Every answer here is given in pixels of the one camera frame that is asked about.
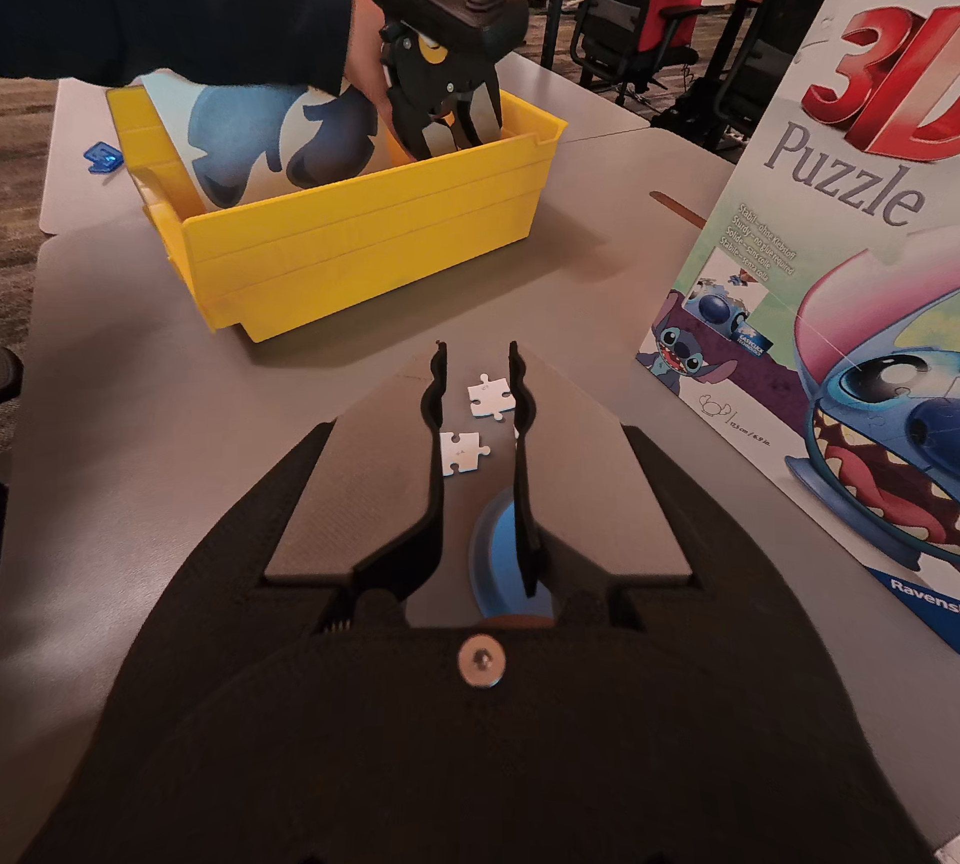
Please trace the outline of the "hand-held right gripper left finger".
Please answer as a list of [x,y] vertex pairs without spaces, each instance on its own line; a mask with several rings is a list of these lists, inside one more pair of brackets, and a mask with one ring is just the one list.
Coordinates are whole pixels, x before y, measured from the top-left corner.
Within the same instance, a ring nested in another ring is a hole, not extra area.
[[448,348],[412,358],[340,414],[277,546],[265,582],[404,602],[443,550],[440,447]]

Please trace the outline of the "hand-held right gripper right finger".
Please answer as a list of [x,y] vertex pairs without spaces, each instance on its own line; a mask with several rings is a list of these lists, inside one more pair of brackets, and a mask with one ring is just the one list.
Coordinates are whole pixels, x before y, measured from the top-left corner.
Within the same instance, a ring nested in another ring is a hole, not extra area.
[[688,559],[619,418],[511,342],[514,539],[527,596],[675,587]]

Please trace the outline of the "yellow plastic bin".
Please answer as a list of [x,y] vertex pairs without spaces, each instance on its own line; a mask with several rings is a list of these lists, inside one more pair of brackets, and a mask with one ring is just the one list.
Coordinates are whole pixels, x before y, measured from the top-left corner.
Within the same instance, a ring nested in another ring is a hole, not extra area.
[[201,213],[146,89],[105,93],[129,174],[211,330],[263,342],[525,240],[568,123],[501,92],[501,140]]

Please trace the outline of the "white puzzle piece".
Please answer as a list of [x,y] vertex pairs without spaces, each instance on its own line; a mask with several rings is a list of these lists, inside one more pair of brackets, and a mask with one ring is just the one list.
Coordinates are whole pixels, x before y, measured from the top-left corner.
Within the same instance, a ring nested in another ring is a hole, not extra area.
[[476,471],[480,460],[491,453],[477,432],[441,432],[438,436],[441,473],[444,477]]
[[497,422],[503,422],[505,414],[512,412],[516,406],[509,381],[505,378],[491,380],[486,373],[481,375],[480,383],[468,386],[466,393],[474,418],[492,417]]

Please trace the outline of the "printed puzzle box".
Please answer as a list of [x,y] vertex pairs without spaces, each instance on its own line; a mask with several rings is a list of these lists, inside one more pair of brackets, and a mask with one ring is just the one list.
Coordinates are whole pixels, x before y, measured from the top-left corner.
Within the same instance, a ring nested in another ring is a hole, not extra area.
[[636,360],[954,652],[959,0],[825,0]]

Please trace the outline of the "person's left hand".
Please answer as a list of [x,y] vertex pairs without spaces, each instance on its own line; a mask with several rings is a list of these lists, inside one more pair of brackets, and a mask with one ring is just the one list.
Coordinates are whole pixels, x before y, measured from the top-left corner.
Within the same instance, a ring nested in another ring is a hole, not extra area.
[[396,137],[388,83],[381,61],[381,30],[386,26],[381,8],[373,0],[352,0],[350,35],[343,77],[375,107],[383,125]]

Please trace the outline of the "blue round disc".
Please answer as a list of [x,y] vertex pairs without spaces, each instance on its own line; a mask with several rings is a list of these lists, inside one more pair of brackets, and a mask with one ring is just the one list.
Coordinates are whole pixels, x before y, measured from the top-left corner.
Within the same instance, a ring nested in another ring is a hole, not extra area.
[[515,507],[506,487],[481,511],[468,547],[470,587],[483,618],[526,615],[554,619],[553,599],[539,583],[528,597],[517,553]]

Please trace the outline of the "red backed office chair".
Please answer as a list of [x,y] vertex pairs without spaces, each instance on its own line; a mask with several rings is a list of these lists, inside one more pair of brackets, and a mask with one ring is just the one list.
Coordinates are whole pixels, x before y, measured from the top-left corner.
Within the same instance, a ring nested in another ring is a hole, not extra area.
[[660,87],[660,71],[690,67],[699,18],[709,12],[703,0],[648,0],[632,6],[616,0],[582,0],[569,54],[580,67],[580,87],[616,90],[615,103],[637,99],[649,85]]

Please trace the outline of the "brown strip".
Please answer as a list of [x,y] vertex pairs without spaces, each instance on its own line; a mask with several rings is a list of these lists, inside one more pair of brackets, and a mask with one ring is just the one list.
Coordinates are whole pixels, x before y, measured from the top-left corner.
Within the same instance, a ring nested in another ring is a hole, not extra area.
[[649,194],[649,197],[654,199],[658,204],[670,210],[677,216],[681,217],[685,221],[689,222],[698,230],[703,230],[706,224],[706,219],[701,215],[698,215],[690,208],[686,207],[684,204],[680,203],[677,199],[671,198],[666,193],[661,191],[652,191]]

